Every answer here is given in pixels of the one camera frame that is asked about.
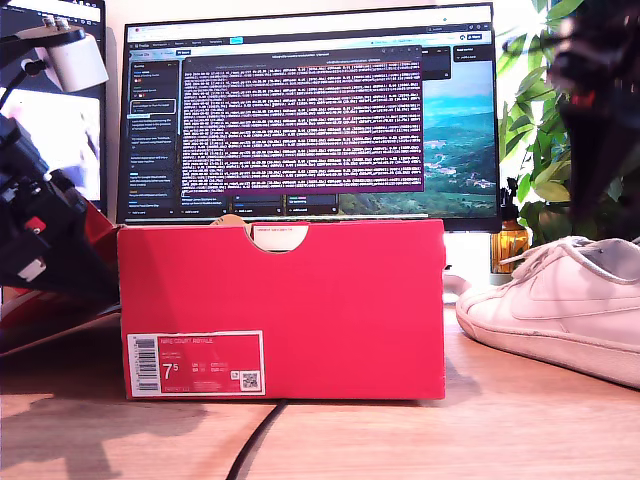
qr code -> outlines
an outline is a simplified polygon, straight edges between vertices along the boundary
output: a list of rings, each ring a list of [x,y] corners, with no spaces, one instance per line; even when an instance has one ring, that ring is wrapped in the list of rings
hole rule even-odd
[[[240,390],[242,392],[261,391],[260,372],[240,372]]]

white shoelace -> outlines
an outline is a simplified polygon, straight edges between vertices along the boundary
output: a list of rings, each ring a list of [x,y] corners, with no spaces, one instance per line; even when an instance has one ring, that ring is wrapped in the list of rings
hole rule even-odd
[[[538,270],[544,260],[551,254],[551,252],[553,252],[553,250],[555,250],[556,247],[562,247],[569,256],[579,263],[584,263],[584,259],[581,258],[582,256],[576,251],[576,248],[585,247],[592,243],[594,243],[592,240],[585,237],[566,237],[556,240],[555,242],[532,248],[524,252],[522,255],[503,260],[501,263],[507,264],[517,262],[518,260],[524,260],[524,262],[519,265],[511,275],[514,280],[522,282],[538,273]]]

landscape wallpaper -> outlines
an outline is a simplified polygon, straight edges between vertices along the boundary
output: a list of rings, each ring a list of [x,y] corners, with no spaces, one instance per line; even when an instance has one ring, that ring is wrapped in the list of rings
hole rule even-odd
[[[452,65],[450,80],[423,83],[425,191],[340,195],[341,214],[496,215],[492,63]]]

white sneaker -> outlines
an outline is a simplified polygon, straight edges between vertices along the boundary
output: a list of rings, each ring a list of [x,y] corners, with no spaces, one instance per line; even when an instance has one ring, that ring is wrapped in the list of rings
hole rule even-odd
[[[510,283],[460,297],[464,331],[491,347],[640,388],[640,247],[569,237],[519,258]]]

amber glass bottle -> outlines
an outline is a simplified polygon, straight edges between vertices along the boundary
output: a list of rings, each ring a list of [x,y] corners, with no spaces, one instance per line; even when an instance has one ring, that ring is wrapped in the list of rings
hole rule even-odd
[[[501,265],[500,262],[515,257],[529,248],[529,232],[518,223],[520,212],[513,203],[517,192],[517,183],[512,178],[509,188],[500,191],[502,231],[491,235],[491,273],[512,273],[515,263]]]

